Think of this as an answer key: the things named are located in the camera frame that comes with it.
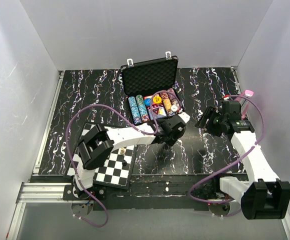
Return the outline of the blue playing card deck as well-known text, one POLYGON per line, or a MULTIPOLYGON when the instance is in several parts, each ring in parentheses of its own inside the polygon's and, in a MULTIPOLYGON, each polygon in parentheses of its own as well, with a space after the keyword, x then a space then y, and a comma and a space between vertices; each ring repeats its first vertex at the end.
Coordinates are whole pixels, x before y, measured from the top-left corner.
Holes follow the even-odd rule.
POLYGON ((151 111, 150 107, 147 108, 150 120, 157 119, 157 118, 164 118, 164 117, 167 116, 165 108, 163 106, 159 106, 159 107, 160 107, 160 115, 159 116, 154 116, 152 114, 152 111, 151 111))

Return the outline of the yellow big blind button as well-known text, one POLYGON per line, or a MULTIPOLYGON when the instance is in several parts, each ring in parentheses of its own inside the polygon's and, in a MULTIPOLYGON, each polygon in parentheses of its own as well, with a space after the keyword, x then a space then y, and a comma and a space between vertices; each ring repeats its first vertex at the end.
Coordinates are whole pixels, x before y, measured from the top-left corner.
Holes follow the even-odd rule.
POLYGON ((152 99, 152 102, 158 105, 162 102, 162 98, 159 95, 155 95, 152 99))

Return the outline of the blue small blind button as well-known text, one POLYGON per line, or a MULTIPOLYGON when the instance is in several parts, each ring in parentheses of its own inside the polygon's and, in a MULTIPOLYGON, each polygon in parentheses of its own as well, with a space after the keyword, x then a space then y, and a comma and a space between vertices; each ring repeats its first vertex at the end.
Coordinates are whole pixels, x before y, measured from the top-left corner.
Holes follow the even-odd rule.
POLYGON ((152 100, 151 100, 151 98, 145 98, 145 99, 144 99, 144 104, 145 104, 146 106, 150 106, 150 105, 152 104, 152 100))

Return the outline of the black poker set case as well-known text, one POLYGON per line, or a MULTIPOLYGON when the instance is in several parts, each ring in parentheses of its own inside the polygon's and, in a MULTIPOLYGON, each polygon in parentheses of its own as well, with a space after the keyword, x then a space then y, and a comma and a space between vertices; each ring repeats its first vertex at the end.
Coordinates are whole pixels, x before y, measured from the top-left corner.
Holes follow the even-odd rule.
MULTIPOLYGON (((173 85, 176 81, 178 61, 179 59, 177 56, 172 56, 169 52, 167 52, 163 58, 138 63, 133 63, 132 59, 128 59, 127 64, 120 67, 123 89, 124 93, 127 95, 127 105, 130 113, 131 109, 128 101, 129 97, 136 98, 137 95, 142 95, 144 100, 144 97, 146 96, 154 96, 157 94, 160 95, 161 92, 167 92, 170 88, 174 89, 173 85)), ((174 91, 179 100, 182 112, 185 112, 175 89, 174 91)), ((162 103, 160 105, 151 104, 150 106, 146 106, 146 108, 150 107, 150 110, 152 110, 153 107, 156 108, 159 106, 164 107, 162 103)), ((142 121, 141 124, 136 125, 134 124, 132 117, 132 124, 137 127, 149 125, 155 131, 159 130, 158 119, 168 119, 172 116, 167 115, 163 118, 154 118, 148 122, 142 121)))

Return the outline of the black white chess board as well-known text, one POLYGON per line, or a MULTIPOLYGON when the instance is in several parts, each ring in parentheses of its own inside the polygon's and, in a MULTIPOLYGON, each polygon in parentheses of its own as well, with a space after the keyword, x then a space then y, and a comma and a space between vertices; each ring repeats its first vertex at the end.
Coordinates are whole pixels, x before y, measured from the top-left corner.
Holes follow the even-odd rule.
POLYGON ((136 146, 125 147, 125 154, 120 154, 120 149, 113 151, 105 160, 104 166, 95 170, 93 185, 127 189, 133 172, 136 158, 136 146))

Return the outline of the white poker chip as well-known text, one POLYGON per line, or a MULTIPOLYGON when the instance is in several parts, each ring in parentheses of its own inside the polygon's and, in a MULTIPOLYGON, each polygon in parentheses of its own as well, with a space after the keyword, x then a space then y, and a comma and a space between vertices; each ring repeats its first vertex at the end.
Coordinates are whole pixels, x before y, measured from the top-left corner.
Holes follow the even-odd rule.
POLYGON ((176 105, 172 105, 172 106, 171 106, 171 110, 172 110, 173 112, 177 112, 177 111, 178 111, 178 107, 177 107, 176 105))

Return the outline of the triangular all-in marker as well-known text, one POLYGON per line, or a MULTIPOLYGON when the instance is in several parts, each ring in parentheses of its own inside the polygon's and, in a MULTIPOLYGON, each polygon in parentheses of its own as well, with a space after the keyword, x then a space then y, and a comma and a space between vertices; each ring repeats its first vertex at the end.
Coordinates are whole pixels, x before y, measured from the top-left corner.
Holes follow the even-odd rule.
POLYGON ((155 107, 155 108, 152 108, 152 114, 154 115, 154 116, 159 116, 160 115, 160 110, 161 110, 161 107, 160 106, 158 106, 158 107, 155 107))

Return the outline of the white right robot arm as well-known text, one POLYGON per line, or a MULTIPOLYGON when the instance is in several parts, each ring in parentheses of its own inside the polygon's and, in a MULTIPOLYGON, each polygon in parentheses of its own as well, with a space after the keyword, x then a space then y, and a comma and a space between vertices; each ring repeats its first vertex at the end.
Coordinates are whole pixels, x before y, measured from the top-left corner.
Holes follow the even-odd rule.
POLYGON ((242 118, 237 100, 223 100, 221 107, 209 106, 195 125, 209 134, 226 135, 239 154, 248 183, 221 169, 208 177, 212 195, 222 199, 226 195, 240 204, 248 220, 283 219, 290 202, 290 183, 282 181, 270 167, 259 145, 251 122, 242 118))

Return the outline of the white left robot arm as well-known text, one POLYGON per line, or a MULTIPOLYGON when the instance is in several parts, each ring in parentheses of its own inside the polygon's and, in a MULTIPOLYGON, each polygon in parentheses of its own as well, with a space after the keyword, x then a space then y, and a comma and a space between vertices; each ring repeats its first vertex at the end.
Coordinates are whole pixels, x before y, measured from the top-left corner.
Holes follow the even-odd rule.
POLYGON ((166 143, 173 146, 184 135, 190 116, 183 112, 158 119, 154 125, 115 128, 101 124, 85 127, 73 154, 73 193, 86 200, 91 193, 99 198, 94 184, 127 189, 130 184, 136 146, 166 143))

